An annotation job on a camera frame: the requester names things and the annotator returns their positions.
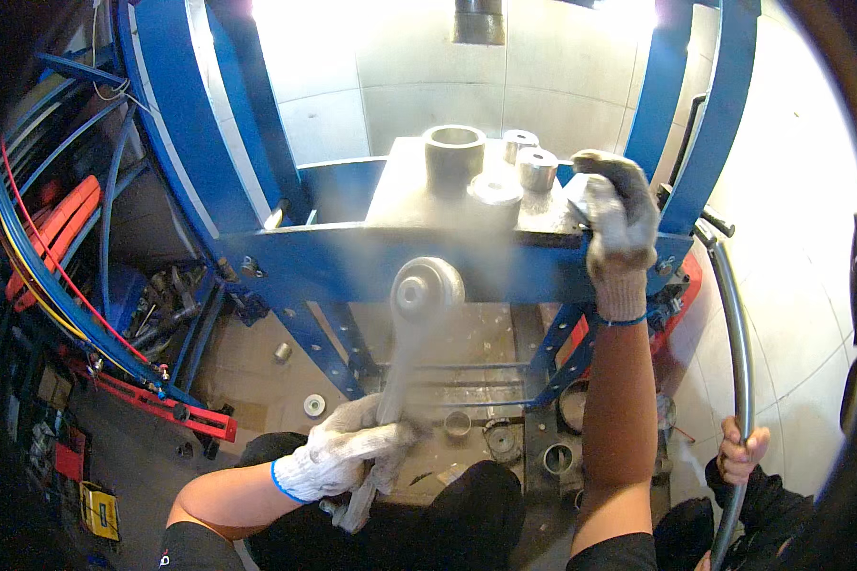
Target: metal handle bar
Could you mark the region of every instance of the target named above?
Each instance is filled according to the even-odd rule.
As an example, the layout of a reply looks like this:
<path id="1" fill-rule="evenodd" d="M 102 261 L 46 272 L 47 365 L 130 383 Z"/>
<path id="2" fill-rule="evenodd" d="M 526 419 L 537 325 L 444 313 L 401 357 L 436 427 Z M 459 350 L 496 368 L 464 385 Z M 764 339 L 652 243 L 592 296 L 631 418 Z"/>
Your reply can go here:
<path id="1" fill-rule="evenodd" d="M 708 224 L 696 222 L 696 236 L 708 249 L 711 266 L 717 277 L 721 303 L 724 305 L 724 318 L 727 320 L 727 334 L 730 338 L 730 356 L 733 361 L 734 409 L 737 416 L 740 441 L 745 443 L 753 428 L 753 391 L 752 358 L 749 349 L 749 334 L 746 327 L 746 314 L 739 298 L 737 281 L 734 279 L 727 247 L 717 237 Z M 711 546 L 711 570 L 719 571 L 730 548 L 730 540 L 737 526 L 739 512 L 746 496 L 746 484 L 734 487 L 733 496 L 724 509 L 720 525 L 717 527 L 714 544 Z"/>

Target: blue glove cuff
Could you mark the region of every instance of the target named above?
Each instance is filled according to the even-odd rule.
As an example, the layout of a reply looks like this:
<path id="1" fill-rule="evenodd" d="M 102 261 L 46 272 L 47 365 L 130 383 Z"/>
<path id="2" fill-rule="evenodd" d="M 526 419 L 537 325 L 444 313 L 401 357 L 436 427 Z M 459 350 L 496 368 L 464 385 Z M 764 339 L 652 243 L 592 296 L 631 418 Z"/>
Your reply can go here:
<path id="1" fill-rule="evenodd" d="M 296 498 L 295 496 L 293 496 L 291 493 L 287 492 L 287 491 L 286 491 L 286 489 L 285 489 L 285 488 L 283 488 L 283 487 L 279 484 L 279 480 L 277 480 L 277 478 L 276 478 L 276 470 L 275 470 L 275 468 L 276 468 L 276 461 L 273 461 L 272 463 L 269 463 L 269 474 L 270 474 L 270 476 L 273 478 L 273 483 L 276 485 L 276 489 L 277 489 L 277 490 L 279 490 L 280 492 L 284 493 L 284 494 L 285 494 L 286 496 L 288 496 L 288 497 L 289 497 L 289 499 L 290 499 L 290 500 L 292 500 L 293 502 L 297 502 L 297 503 L 301 503 L 301 504 L 311 503 L 311 502 L 306 502 L 305 500 L 300 500 L 300 499 Z"/>

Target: white work glove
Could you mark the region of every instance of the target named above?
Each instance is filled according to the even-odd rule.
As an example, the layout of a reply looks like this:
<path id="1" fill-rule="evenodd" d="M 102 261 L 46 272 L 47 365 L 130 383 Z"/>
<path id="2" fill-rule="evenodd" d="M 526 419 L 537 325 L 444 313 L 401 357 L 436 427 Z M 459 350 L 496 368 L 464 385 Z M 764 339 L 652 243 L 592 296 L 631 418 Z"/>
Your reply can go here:
<path id="1" fill-rule="evenodd" d="M 617 154 L 580 151 L 576 173 L 590 175 L 585 200 L 594 238 L 588 274 L 597 291 L 597 313 L 608 323 L 639 320 L 647 307 L 647 269 L 657 259 L 657 206 L 639 166 Z"/>
<path id="2" fill-rule="evenodd" d="M 311 429 L 307 444 L 273 462 L 279 489 L 299 502 L 339 495 L 360 486 L 364 461 L 374 460 L 378 490 L 393 490 L 399 464 L 419 436 L 406 422 L 378 427 L 380 401 L 380 394 L 369 394 L 337 406 Z"/>

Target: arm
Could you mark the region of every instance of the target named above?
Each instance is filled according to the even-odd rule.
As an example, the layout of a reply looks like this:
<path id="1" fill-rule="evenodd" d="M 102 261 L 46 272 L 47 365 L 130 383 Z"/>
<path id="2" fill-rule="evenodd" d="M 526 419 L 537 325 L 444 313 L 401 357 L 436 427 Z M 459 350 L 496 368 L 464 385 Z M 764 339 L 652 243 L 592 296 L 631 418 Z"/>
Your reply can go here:
<path id="1" fill-rule="evenodd" d="M 268 527 L 276 519 L 323 496 L 339 495 L 361 483 L 364 460 L 376 467 L 405 453 L 416 432 L 404 423 L 377 427 L 380 394 L 337 406 L 310 431 L 308 443 L 272 463 L 209 473 L 183 487 L 168 515 L 169 527 L 194 522 L 229 541 Z M 393 487 L 393 471 L 379 488 Z"/>
<path id="2" fill-rule="evenodd" d="M 174 499 L 165 527 L 199 523 L 229 541 L 266 529 L 303 505 L 275 486 L 270 464 L 222 470 L 192 480 Z"/>
<path id="3" fill-rule="evenodd" d="M 651 533 L 657 406 L 643 318 L 657 209 L 631 161 L 597 151 L 572 160 L 576 172 L 590 174 L 585 198 L 594 234 L 587 265 L 606 322 L 598 328 L 585 406 L 585 489 L 574 555 L 612 537 Z"/>
<path id="4" fill-rule="evenodd" d="M 657 406 L 646 324 L 600 330 L 593 379 L 584 413 L 584 498 L 572 555 L 611 537 L 651 532 Z"/>

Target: red hydraulic hose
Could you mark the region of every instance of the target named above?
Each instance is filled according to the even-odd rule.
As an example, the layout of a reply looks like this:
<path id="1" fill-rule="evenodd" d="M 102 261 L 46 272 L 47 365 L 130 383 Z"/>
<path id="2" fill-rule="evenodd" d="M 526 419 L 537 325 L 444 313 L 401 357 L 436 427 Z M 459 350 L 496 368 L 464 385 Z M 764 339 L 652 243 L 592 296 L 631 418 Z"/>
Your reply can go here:
<path id="1" fill-rule="evenodd" d="M 110 331 L 118 341 L 124 344 L 127 349 L 130 349 L 133 354 L 137 355 L 144 363 L 148 363 L 149 360 L 143 356 L 142 353 L 133 348 L 133 345 L 127 343 L 127 340 L 120 336 L 120 334 L 111 327 L 108 322 L 105 321 L 105 318 L 101 316 L 99 312 L 96 311 L 92 304 L 89 303 L 89 300 L 86 299 L 86 296 L 82 294 L 80 288 L 73 283 L 73 280 L 70 280 L 67 272 L 64 271 L 64 268 L 61 267 L 60 263 L 54 257 L 54 254 L 51 253 L 51 249 L 45 244 L 45 241 L 41 238 L 41 232 L 38 231 L 37 226 L 32 222 L 32 218 L 28 215 L 28 210 L 25 209 L 25 205 L 23 204 L 23 198 L 19 194 L 19 187 L 16 186 L 16 180 L 12 177 L 12 170 L 10 169 L 10 159 L 6 156 L 6 143 L 3 142 L 3 138 L 0 137 L 0 153 L 3 155 L 3 167 L 6 168 L 6 174 L 10 177 L 10 186 L 12 187 L 12 192 L 16 195 L 16 202 L 19 203 L 19 208 L 23 211 L 23 216 L 25 216 L 25 221 L 28 222 L 29 226 L 34 230 L 35 239 L 38 240 L 38 243 L 41 245 L 43 251 L 47 254 L 47 257 L 50 258 L 52 262 L 54 262 L 54 267 L 60 270 L 60 275 L 63 276 L 64 280 L 67 281 L 67 285 L 73 289 L 73 292 L 77 294 L 77 297 L 80 298 L 82 303 L 86 304 L 86 307 L 92 312 L 93 315 L 99 318 L 99 322 L 105 326 L 105 329 Z"/>

